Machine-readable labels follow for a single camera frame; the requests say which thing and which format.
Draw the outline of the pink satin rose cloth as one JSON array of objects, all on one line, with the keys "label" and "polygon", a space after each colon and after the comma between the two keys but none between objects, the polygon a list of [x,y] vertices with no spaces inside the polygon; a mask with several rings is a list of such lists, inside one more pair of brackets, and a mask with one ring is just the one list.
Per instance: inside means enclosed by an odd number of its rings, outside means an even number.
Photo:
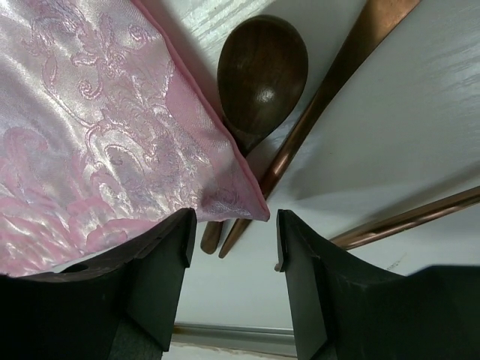
[{"label": "pink satin rose cloth", "polygon": [[269,218],[143,2],[3,1],[1,272],[46,272],[183,208],[201,221]]}]

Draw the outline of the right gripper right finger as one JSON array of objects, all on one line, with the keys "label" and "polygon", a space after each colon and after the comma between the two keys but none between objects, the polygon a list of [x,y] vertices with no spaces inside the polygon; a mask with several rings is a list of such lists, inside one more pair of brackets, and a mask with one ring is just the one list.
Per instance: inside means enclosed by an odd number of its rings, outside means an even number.
[{"label": "right gripper right finger", "polygon": [[371,265],[277,213],[299,359],[477,359],[479,268],[433,265],[403,276]]}]

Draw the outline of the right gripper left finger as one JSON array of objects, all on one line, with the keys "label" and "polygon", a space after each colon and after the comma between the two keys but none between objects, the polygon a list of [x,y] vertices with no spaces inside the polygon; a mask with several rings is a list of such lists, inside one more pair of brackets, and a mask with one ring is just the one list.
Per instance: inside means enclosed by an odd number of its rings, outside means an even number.
[{"label": "right gripper left finger", "polygon": [[197,227],[183,208],[67,267],[1,276],[3,359],[160,359],[171,344]]}]

